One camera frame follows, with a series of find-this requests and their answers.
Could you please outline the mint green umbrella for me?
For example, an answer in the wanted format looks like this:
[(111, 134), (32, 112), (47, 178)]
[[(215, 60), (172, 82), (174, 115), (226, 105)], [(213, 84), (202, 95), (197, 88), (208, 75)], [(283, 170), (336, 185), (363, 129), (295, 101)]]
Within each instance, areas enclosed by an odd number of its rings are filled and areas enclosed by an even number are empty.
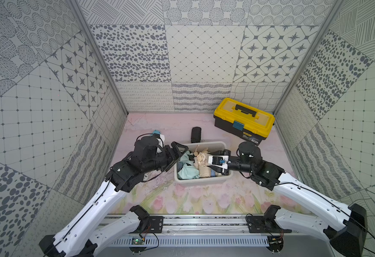
[(195, 166), (194, 154), (187, 151), (177, 165), (177, 178), (180, 180), (198, 179), (199, 169)]

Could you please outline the white plastic storage box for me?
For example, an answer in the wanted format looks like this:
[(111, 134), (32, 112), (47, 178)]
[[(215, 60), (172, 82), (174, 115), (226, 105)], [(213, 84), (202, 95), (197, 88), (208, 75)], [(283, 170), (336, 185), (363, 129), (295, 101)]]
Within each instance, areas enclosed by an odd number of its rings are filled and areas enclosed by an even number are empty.
[(184, 186), (218, 184), (225, 182), (233, 176), (232, 172), (229, 175), (221, 175), (221, 173), (216, 172), (216, 176), (212, 177), (211, 173), (213, 170), (207, 166), (210, 155), (219, 155), (222, 150), (227, 149), (227, 145), (224, 142), (187, 143), (186, 146), (188, 147), (188, 151), (194, 154), (195, 166), (199, 169), (200, 178), (191, 180), (178, 179), (177, 162), (174, 166), (174, 178), (178, 184)]

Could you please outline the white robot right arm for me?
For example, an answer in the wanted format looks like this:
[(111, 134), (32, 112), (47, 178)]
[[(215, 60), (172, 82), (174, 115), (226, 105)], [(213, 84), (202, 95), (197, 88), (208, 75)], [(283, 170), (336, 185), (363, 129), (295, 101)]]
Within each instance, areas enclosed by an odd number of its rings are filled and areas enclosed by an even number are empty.
[(348, 206), (308, 187), (281, 167), (264, 161), (259, 147), (251, 142), (242, 142), (237, 156), (231, 156), (229, 150), (221, 153), (208, 160), (216, 172), (223, 175), (230, 171), (246, 172), (248, 178), (260, 187), (285, 196), (316, 215), (299, 215), (271, 205), (265, 218), (272, 217), (283, 230), (300, 231), (328, 241), (345, 257), (362, 255), (369, 234), (364, 207), (356, 203)]

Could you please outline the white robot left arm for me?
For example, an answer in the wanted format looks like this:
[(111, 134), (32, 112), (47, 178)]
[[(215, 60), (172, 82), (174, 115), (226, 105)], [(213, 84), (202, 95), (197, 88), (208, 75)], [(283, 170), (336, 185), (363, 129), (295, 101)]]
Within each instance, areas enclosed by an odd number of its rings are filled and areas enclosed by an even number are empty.
[(177, 142), (164, 145), (157, 134), (144, 134), (134, 150), (114, 164), (94, 196), (79, 214), (55, 235), (47, 235), (39, 247), (45, 257), (95, 257), (114, 241), (134, 231), (148, 229), (150, 215), (137, 205), (117, 221), (99, 229), (106, 215), (152, 171), (169, 171), (188, 151)]

